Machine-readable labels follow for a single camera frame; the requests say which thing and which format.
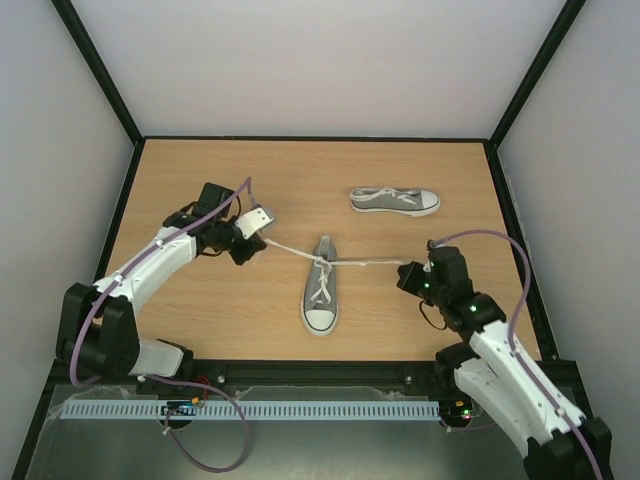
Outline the grey sneaker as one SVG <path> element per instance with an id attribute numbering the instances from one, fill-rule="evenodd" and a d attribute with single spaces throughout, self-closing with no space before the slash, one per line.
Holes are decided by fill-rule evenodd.
<path id="1" fill-rule="evenodd" d="M 328 235 L 320 237 L 312 253 L 283 245 L 269 238 L 265 239 L 265 243 L 310 262 L 300 312 L 307 331 L 319 337 L 328 336 L 334 330 L 339 318 L 338 267 L 400 266 L 404 263 L 401 259 L 339 259 L 336 247 Z"/>

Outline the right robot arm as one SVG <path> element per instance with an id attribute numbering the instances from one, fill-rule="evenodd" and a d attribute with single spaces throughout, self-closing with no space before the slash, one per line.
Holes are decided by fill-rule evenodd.
<path id="1" fill-rule="evenodd" d="M 438 384 L 461 391 L 509 437 L 530 479 L 609 479 L 612 434 L 547 377 L 489 295 L 474 289 L 465 258 L 430 247 L 426 263 L 399 266 L 400 290 L 436 308 L 459 343 L 435 356 Z"/>

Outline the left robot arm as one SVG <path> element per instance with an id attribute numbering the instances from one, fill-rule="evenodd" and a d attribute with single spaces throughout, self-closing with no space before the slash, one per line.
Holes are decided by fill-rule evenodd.
<path id="1" fill-rule="evenodd" d="M 179 269 L 200 256 L 228 253 L 242 265 L 264 250 L 260 232 L 275 222 L 256 200 L 230 215 L 249 180 L 232 191 L 207 183 L 198 200 L 169 215 L 153 239 L 110 275 L 90 285 L 76 283 L 64 295 L 56 357 L 69 367 L 75 386 L 99 379 L 179 373 L 187 350 L 166 340 L 140 338 L 136 317 L 152 295 Z"/>

